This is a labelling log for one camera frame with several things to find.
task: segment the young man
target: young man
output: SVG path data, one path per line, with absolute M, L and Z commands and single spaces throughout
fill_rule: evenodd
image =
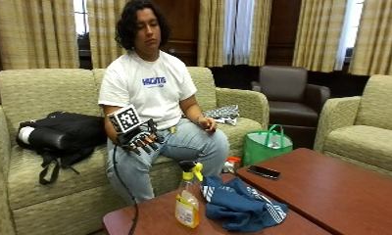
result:
M 107 67 L 98 103 L 106 115 L 109 136 L 107 176 L 126 201 L 155 197 L 150 178 L 159 155 L 177 160 L 197 160 L 206 175 L 220 174 L 230 154 L 230 141 L 212 118 L 205 117 L 197 102 L 197 87 L 185 63 L 161 50 L 170 36 L 165 16 L 149 0 L 127 3 L 117 26 L 117 42 L 127 50 Z M 165 138 L 159 149 L 142 156 L 115 149 L 117 132 L 107 115 L 134 105 L 142 121 L 158 123 L 158 135 Z M 119 178 L 114 172 L 115 151 Z

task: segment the beige curtain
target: beige curtain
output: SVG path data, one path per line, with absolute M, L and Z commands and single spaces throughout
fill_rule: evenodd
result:
M 351 73 L 392 75 L 392 0 L 366 0 Z
M 125 53 L 115 41 L 117 22 L 129 1 L 90 0 L 89 20 L 94 68 L 106 68 Z
M 266 64 L 272 0 L 256 0 L 254 9 L 248 65 L 252 67 L 262 67 Z
M 348 0 L 303 0 L 294 66 L 334 71 Z
M 201 0 L 198 66 L 224 65 L 226 0 Z
M 0 1 L 0 58 L 5 70 L 79 67 L 73 1 Z

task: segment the white t-shirt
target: white t-shirt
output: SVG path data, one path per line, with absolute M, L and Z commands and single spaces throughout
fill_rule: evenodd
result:
M 133 104 L 142 121 L 153 118 L 158 129 L 166 129 L 182 118 L 179 101 L 195 93 L 191 75 L 178 58 L 161 51 L 158 60 L 147 62 L 131 50 L 107 67 L 98 103 L 118 107 Z

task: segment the window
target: window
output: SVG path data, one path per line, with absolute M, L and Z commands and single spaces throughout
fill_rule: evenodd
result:
M 226 1 L 226 65 L 247 65 L 251 49 L 255 0 Z
M 81 56 L 83 56 L 83 54 L 86 53 L 85 51 L 91 50 L 87 0 L 74 0 L 74 9 L 78 32 L 78 44 Z
M 344 64 L 350 63 L 352 59 L 364 1 L 366 0 L 348 1 L 348 9 L 346 13 L 344 27 L 338 52 L 336 71 L 340 71 Z

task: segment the cell phone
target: cell phone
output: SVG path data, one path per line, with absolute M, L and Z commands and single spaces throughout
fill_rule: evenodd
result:
M 255 173 L 255 174 L 260 175 L 262 177 L 271 178 L 275 180 L 278 180 L 280 178 L 280 173 L 276 170 L 274 170 L 271 168 L 262 167 L 259 165 L 251 165 L 248 167 L 248 172 Z

